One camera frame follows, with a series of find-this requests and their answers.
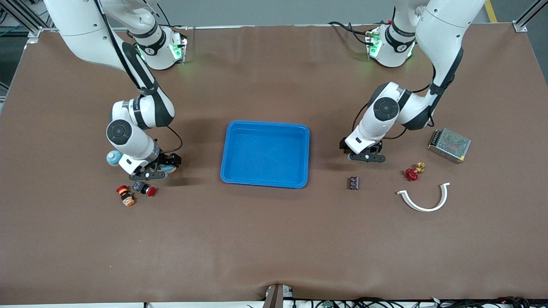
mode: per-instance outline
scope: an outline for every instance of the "robotic arm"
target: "robotic arm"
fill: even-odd
[[[409,130],[428,124],[443,92],[455,77],[463,56],[463,35],[485,0],[395,2],[392,23],[379,27],[379,32],[370,38],[374,40],[370,56],[386,66],[401,65],[408,57],[408,49],[416,35],[418,45],[432,61],[435,76],[425,96],[416,95],[393,82],[375,90],[362,120],[341,143],[345,152],[355,153],[349,156],[353,160],[369,161],[370,154],[380,150],[378,145],[382,145],[381,140],[395,122]]]
[[[166,69],[182,58],[180,35],[159,27],[140,0],[57,1],[44,0],[48,12],[70,50],[80,59],[127,72],[140,95],[114,104],[106,129],[109,142],[123,154],[119,165],[133,180],[143,168],[156,162],[178,167],[180,157],[161,153],[144,130],[168,126],[175,116],[171,100],[150,72],[141,54],[110,29],[105,13],[124,23],[144,49],[150,64]],[[146,179],[163,178],[153,170]]]

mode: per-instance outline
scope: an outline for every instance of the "table surface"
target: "table surface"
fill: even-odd
[[[137,95],[131,81],[76,58],[56,33],[27,46],[0,117],[1,304],[254,300],[273,283],[301,298],[548,298],[548,87],[525,34],[472,25],[464,38],[435,114],[436,128],[472,140],[460,165],[426,149],[433,128],[385,142],[384,164],[338,149],[379,84],[429,83],[419,49],[387,69],[337,28],[186,34],[187,63],[154,72],[175,105],[183,165],[130,208],[105,128],[112,104]],[[307,125],[308,184],[222,182],[235,119]],[[177,144],[166,128],[148,133]],[[407,182],[417,162],[426,172]],[[395,194],[428,207],[445,182],[433,213]]]

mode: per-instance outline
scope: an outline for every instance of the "gray floor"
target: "gray floor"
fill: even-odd
[[[532,0],[492,0],[499,21],[511,21]],[[325,24],[330,21],[371,24],[392,16],[392,3],[379,0],[163,0],[161,6],[172,25],[295,25]],[[167,23],[162,13],[160,23]],[[483,9],[475,22],[488,22]],[[545,77],[548,76],[548,9],[528,25],[528,36]],[[26,39],[0,37],[0,81],[10,84]]]

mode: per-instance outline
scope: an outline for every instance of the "metal power supply unit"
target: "metal power supply unit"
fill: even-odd
[[[470,139],[465,138],[447,128],[437,130],[428,144],[428,149],[448,160],[460,164],[470,146]]]

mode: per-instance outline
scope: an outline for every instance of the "blue plastic tray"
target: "blue plastic tray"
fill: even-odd
[[[221,178],[227,183],[302,188],[308,181],[310,131],[301,124],[232,121]]]

